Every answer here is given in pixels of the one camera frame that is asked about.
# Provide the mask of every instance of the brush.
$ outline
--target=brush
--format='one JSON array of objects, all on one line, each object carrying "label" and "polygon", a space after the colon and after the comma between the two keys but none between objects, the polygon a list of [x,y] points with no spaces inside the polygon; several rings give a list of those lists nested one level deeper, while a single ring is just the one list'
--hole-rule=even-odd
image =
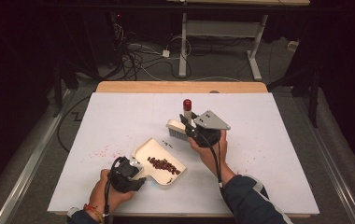
[{"label": "brush", "polygon": [[[183,101],[183,116],[189,121],[190,124],[192,123],[192,101],[189,99]],[[182,122],[170,119],[168,120],[166,127],[169,129],[170,136],[184,141],[188,140],[185,132],[186,126]]]}]

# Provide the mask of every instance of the person's left hand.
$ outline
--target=person's left hand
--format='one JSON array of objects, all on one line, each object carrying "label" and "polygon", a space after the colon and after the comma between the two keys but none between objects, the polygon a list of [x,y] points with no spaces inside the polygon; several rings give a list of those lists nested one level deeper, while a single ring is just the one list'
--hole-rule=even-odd
[{"label": "person's left hand", "polygon": [[[90,203],[89,205],[95,207],[95,210],[100,214],[104,214],[105,209],[105,185],[107,183],[107,175],[110,173],[110,170],[102,170],[101,178],[96,183],[95,187],[92,190]],[[129,191],[126,193],[121,193],[116,191],[112,186],[110,186],[110,192],[108,194],[108,206],[109,213],[114,212],[121,203],[127,202],[134,197],[134,192]],[[99,221],[99,217],[91,210],[86,211],[93,219]]]}]

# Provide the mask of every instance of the hand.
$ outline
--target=hand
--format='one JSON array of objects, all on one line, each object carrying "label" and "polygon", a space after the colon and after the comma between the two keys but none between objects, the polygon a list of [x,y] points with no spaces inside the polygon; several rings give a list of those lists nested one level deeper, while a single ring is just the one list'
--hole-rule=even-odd
[{"label": "hand", "polygon": [[[213,173],[213,175],[217,176],[217,167],[211,149],[209,147],[199,147],[194,139],[190,137],[189,143],[192,149],[200,155],[204,165]],[[220,141],[213,146],[213,149],[215,150],[218,162],[220,162],[220,174],[223,185],[235,176],[235,173],[226,163],[227,145],[227,132],[225,130],[220,130]]]},{"label": "hand", "polygon": [[[96,183],[95,187],[92,190],[90,203],[89,205],[94,206],[95,210],[100,214],[104,214],[105,209],[105,185],[107,183],[107,175],[110,173],[110,170],[102,170],[101,178]],[[127,202],[134,197],[134,192],[129,191],[126,193],[121,193],[116,191],[113,187],[110,186],[110,192],[108,194],[108,205],[109,213],[114,212],[121,203]],[[99,217],[91,210],[86,211],[93,219],[99,221]]]}]

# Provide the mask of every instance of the pile of beans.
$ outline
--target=pile of beans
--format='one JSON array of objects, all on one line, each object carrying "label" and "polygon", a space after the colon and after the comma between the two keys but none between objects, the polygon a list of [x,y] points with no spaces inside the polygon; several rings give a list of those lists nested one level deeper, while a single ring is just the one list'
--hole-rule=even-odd
[{"label": "pile of beans", "polygon": [[163,159],[162,161],[160,160],[156,160],[154,157],[148,157],[148,161],[153,165],[154,168],[156,168],[157,170],[167,170],[169,171],[172,175],[176,174],[176,175],[180,175],[180,171],[174,166],[172,165],[171,162],[169,162],[166,159]]}]

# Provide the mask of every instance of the white tabletop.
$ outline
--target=white tabletop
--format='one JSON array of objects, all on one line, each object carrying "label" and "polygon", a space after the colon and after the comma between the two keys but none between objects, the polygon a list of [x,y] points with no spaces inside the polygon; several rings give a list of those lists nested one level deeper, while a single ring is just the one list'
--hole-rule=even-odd
[{"label": "white tabletop", "polygon": [[169,119],[179,119],[186,98],[194,113],[210,109],[231,126],[227,162],[237,174],[260,179],[270,200],[288,215],[319,213],[271,93],[94,93],[48,211],[82,207],[100,170],[152,137],[187,169],[168,186],[149,177],[116,215],[230,216],[216,177],[188,142],[169,136],[165,127]]}]

